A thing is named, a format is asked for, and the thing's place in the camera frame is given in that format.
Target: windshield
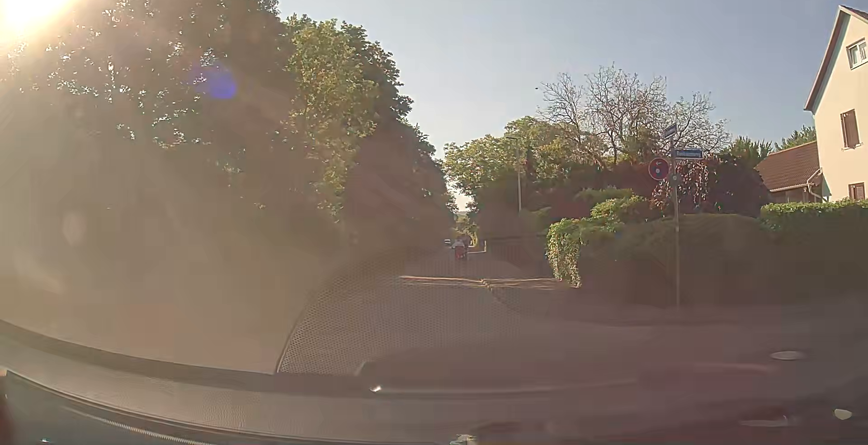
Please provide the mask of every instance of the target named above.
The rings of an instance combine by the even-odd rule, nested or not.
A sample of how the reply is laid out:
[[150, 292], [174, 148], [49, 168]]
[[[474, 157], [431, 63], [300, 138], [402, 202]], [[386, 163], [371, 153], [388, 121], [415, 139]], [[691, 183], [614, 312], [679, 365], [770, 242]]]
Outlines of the windshield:
[[0, 0], [0, 432], [864, 440], [861, 9]]

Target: window shutter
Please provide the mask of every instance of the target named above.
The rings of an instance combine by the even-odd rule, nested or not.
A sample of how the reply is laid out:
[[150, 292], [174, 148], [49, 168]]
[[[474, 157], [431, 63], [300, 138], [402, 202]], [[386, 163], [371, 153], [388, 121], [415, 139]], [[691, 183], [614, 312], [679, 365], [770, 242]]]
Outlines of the window shutter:
[[865, 184], [850, 184], [850, 198], [854, 201], [860, 201], [865, 198]]
[[859, 128], [856, 125], [856, 110], [841, 114], [841, 131], [844, 133], [844, 146], [853, 148], [859, 144]]

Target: utility pole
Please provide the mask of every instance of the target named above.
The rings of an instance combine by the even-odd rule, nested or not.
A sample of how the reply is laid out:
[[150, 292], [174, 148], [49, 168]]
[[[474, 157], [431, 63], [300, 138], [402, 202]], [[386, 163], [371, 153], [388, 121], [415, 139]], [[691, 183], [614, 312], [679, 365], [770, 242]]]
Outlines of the utility pole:
[[518, 185], [518, 212], [522, 212], [522, 149], [516, 137], [504, 137], [515, 140], [515, 180]]
[[678, 219], [678, 184], [681, 179], [675, 173], [675, 137], [669, 140], [669, 184], [672, 188], [672, 206], [675, 208], [675, 307], [681, 307], [681, 244], [679, 242], [679, 219]]

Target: house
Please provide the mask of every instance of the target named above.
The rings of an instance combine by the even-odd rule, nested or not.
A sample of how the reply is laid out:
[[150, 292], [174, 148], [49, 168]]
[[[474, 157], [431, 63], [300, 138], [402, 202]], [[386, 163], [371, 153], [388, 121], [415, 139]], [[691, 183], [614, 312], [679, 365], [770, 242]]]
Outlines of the house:
[[868, 182], [868, 13], [838, 7], [835, 25], [805, 110], [817, 127], [822, 195], [865, 198]]
[[756, 170], [772, 192], [774, 203], [822, 202], [823, 175], [817, 142], [808, 142], [767, 156]]

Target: window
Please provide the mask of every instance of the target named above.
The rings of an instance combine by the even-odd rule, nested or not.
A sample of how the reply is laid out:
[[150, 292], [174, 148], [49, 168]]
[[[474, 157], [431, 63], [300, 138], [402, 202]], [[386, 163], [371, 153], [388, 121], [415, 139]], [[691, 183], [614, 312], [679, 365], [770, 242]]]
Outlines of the window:
[[848, 149], [859, 146], [859, 128], [856, 126], [856, 110], [841, 114], [841, 131], [844, 132], [844, 147]]
[[865, 198], [865, 183], [850, 184], [850, 198], [858, 201]]
[[848, 46], [847, 58], [850, 59], [851, 69], [868, 62], [868, 51], [865, 50], [865, 40]]

